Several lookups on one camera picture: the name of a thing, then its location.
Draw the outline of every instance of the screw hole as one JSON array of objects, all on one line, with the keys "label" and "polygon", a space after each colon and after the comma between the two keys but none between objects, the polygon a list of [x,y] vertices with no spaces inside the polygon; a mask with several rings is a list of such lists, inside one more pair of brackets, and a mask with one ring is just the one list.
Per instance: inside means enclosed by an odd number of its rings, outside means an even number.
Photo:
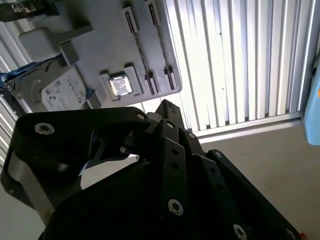
[{"label": "screw hole", "polygon": [[213,168],[213,167],[210,167],[210,170],[213,174],[215,174],[217,171]]},{"label": "screw hole", "polygon": [[173,149],[173,148],[172,148],[171,151],[172,151],[172,153],[173,153],[174,155],[178,155],[178,154],[179,154],[179,152],[178,152],[177,150]]},{"label": "screw hole", "polygon": [[289,229],[287,229],[286,232],[288,233],[288,235],[290,236],[291,239],[293,239],[293,240],[296,239],[296,236],[293,234],[292,231],[290,231]]},{"label": "screw hole", "polygon": [[40,127],[40,130],[41,130],[41,131],[44,131],[44,132],[48,132],[48,131],[49,131],[49,127],[47,127],[47,126],[41,126],[41,127]]},{"label": "screw hole", "polygon": [[175,128],[175,125],[169,121],[166,124],[169,126],[169,128],[172,128],[172,129]]},{"label": "screw hole", "polygon": [[219,152],[216,151],[214,154],[218,159],[222,159],[222,155]]},{"label": "screw hole", "polygon": [[219,189],[220,191],[223,191],[223,190],[224,190],[224,187],[223,187],[220,183],[218,183],[216,186],[218,187],[218,189]]},{"label": "screw hole", "polygon": [[176,163],[172,163],[171,166],[172,166],[172,168],[173,168],[174,170],[178,170],[178,169],[179,169],[179,165],[176,164]]},{"label": "screw hole", "polygon": [[237,232],[240,236],[243,236],[245,233],[240,228],[237,229]]}]

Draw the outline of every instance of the white sticker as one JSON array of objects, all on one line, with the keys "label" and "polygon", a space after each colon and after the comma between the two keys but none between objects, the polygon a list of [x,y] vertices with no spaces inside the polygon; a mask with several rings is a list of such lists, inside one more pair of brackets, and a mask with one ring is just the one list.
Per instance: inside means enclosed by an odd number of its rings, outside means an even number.
[{"label": "white sticker", "polygon": [[49,112],[78,110],[86,101],[86,88],[71,68],[41,92],[44,106]]}]

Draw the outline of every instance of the metal panel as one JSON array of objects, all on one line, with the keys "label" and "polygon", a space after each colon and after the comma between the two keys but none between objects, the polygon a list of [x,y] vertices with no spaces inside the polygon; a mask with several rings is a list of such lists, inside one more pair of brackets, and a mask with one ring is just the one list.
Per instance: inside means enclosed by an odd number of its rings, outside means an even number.
[{"label": "metal panel", "polygon": [[229,1],[219,1],[220,24],[222,35],[222,50],[224,57],[224,72],[226,83],[227,107],[229,113],[229,123],[236,123],[236,98],[233,69],[231,23],[230,23],[230,4]]},{"label": "metal panel", "polygon": [[206,144],[206,143],[221,141],[225,139],[233,139],[233,138],[243,137],[243,136],[252,135],[252,134],[260,134],[260,133],[265,133],[269,131],[296,127],[301,124],[302,124],[301,118],[290,119],[287,121],[276,121],[276,122],[273,122],[272,124],[260,125],[259,127],[249,127],[249,128],[241,129],[241,131],[224,132],[222,134],[217,134],[214,136],[200,137],[199,142],[201,144]]},{"label": "metal panel", "polygon": [[302,77],[303,60],[305,55],[306,35],[308,30],[308,16],[310,13],[311,0],[299,2],[300,12],[298,12],[297,41],[294,55],[294,67],[292,75],[291,99],[289,105],[290,113],[298,110],[298,94]]},{"label": "metal panel", "polygon": [[296,0],[284,1],[282,22],[282,43],[280,57],[280,76],[277,95],[277,115],[286,113],[288,84],[290,82],[290,68],[292,66],[292,52],[294,46],[294,26],[296,18]]},{"label": "metal panel", "polygon": [[255,120],[257,117],[257,3],[256,0],[246,1],[246,39],[247,39],[247,75],[248,75],[248,109],[249,120]]},{"label": "metal panel", "polygon": [[226,77],[224,54],[222,50],[222,38],[219,16],[219,4],[217,1],[205,0],[203,2],[205,27],[207,31],[207,45],[211,81],[213,87],[214,106],[216,111],[216,123],[218,127],[226,125],[225,107],[227,106]]},{"label": "metal panel", "polygon": [[271,66],[270,66],[270,98],[269,117],[276,115],[279,84],[279,63],[281,52],[281,26],[283,19],[284,0],[273,1],[272,6],[272,38],[271,38]]},{"label": "metal panel", "polygon": [[231,29],[236,99],[236,119],[238,123],[245,121],[245,80],[247,79],[247,41],[246,12],[239,0],[231,1]]},{"label": "metal panel", "polygon": [[257,1],[257,119],[263,119],[268,106],[270,65],[271,1]]},{"label": "metal panel", "polygon": [[195,94],[190,83],[190,70],[187,64],[186,48],[181,30],[181,18],[174,0],[165,1],[166,16],[169,22],[171,41],[175,50],[179,73],[182,79],[182,91],[180,92],[182,106],[185,109],[185,118],[190,121],[190,128],[196,132],[199,130],[199,121],[195,106]]},{"label": "metal panel", "polygon": [[276,122],[289,121],[292,119],[300,119],[301,116],[302,116],[301,112],[295,112],[295,113],[284,114],[284,115],[275,116],[275,117],[266,117],[266,118],[257,119],[254,121],[242,122],[242,123],[234,124],[234,125],[227,125],[224,127],[207,129],[204,131],[195,132],[194,134],[197,137],[207,137],[207,136],[211,136],[211,135],[223,134],[225,132],[236,131],[239,129],[242,130],[242,129],[247,129],[250,127],[259,127],[261,125],[268,125],[268,124],[272,124],[272,123],[276,123]]},{"label": "metal panel", "polygon": [[205,130],[211,124],[216,127],[208,55],[204,49],[206,47],[204,25],[203,22],[199,22],[201,20],[200,1],[178,0],[177,9],[181,19],[191,86],[195,95],[206,96],[194,99],[199,129]]},{"label": "metal panel", "polygon": [[0,95],[0,169],[6,159],[16,120],[16,113]]}]

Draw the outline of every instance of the bolt head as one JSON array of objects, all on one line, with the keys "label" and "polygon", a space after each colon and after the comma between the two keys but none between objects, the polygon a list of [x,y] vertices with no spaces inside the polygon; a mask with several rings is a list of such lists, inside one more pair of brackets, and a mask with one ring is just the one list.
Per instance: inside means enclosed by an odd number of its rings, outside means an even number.
[{"label": "bolt head", "polygon": [[40,122],[34,126],[34,130],[41,135],[51,135],[55,132],[55,128],[44,122]]},{"label": "bolt head", "polygon": [[146,119],[146,117],[144,115],[142,115],[141,113],[138,113],[136,116],[138,118],[140,118],[141,120],[145,120]]},{"label": "bolt head", "polygon": [[188,135],[189,135],[189,137],[192,138],[192,139],[195,139],[195,138],[196,138],[196,136],[195,136],[192,132],[189,132]]},{"label": "bolt head", "polygon": [[296,236],[293,234],[292,231],[290,231],[290,229],[287,229],[286,232],[288,233],[288,235],[290,236],[291,239],[296,240]]},{"label": "bolt head", "polygon": [[169,128],[171,128],[171,129],[174,129],[174,128],[175,128],[175,126],[174,126],[171,122],[169,122],[169,121],[168,121],[166,124],[167,124],[167,125],[169,126]]},{"label": "bolt head", "polygon": [[219,152],[215,152],[214,155],[218,158],[218,159],[222,159],[222,155]]},{"label": "bolt head", "polygon": [[176,199],[170,199],[168,202],[169,211],[176,215],[181,216],[184,213],[184,208],[181,203]]}]

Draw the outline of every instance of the metal shutter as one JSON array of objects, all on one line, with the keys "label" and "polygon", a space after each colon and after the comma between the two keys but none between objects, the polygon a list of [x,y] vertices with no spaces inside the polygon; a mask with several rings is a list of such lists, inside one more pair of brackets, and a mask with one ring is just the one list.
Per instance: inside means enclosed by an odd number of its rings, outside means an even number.
[{"label": "metal shutter", "polygon": [[[320,1],[166,0],[165,8],[183,81],[165,98],[201,142],[301,123]],[[160,101],[135,106],[148,112]]]},{"label": "metal shutter", "polygon": [[[15,2],[0,0],[0,3]],[[20,33],[30,31],[27,20],[0,22],[0,72],[7,73],[31,62],[18,40]],[[16,113],[0,95],[0,173],[6,159],[10,140],[17,120]]]}]

